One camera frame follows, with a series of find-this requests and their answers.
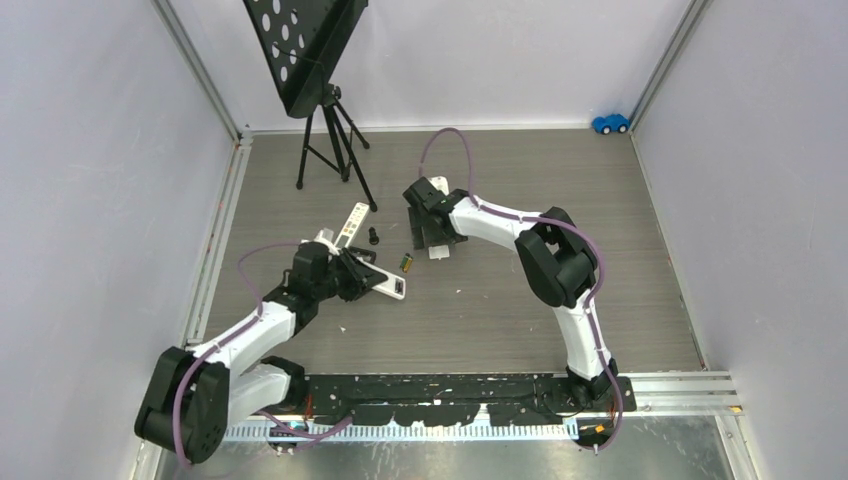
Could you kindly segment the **white remote with dark buttons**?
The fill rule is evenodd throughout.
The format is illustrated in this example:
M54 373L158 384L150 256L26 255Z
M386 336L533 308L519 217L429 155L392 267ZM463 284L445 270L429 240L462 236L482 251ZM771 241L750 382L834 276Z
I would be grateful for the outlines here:
M377 273L379 283L372 287L373 291L399 301L406 298L407 283L404 277L379 268L376 268L375 272Z

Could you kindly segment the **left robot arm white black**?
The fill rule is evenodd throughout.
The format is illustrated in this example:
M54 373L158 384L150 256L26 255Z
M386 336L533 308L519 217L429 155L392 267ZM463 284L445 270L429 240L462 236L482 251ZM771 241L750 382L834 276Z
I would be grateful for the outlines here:
M158 357L135 435L199 464L231 425L270 406L298 412L308 396L304 368L270 350L300 333L321 302L352 302L371 291L402 300L406 281L326 240L297 244L281 283L243 320L197 347L170 347Z

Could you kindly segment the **white battery cover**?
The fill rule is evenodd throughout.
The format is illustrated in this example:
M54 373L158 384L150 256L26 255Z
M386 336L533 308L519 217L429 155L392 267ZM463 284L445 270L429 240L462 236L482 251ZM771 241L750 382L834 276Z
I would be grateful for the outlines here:
M450 257L450 247L448 245L433 246L428 248L428 258L430 260L442 260Z

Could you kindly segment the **green yellow battery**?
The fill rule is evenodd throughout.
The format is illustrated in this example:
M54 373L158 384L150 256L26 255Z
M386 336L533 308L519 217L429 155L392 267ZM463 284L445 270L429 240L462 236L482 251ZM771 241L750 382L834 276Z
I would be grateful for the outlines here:
M405 253L401 262L400 262L401 271L403 273L407 273L409 271L410 267L411 267L412 262L413 262L412 255L409 254L409 253Z

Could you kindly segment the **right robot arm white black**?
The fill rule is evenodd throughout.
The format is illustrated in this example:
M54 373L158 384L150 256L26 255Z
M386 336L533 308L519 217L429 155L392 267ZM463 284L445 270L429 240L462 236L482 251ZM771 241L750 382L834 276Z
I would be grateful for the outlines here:
M574 403L596 410L611 395L616 363L598 325L594 298L603 267L594 244L558 207L524 212L462 189L448 194L421 177L403 193L417 250L471 237L515 252L529 288L553 309L567 349L567 387Z

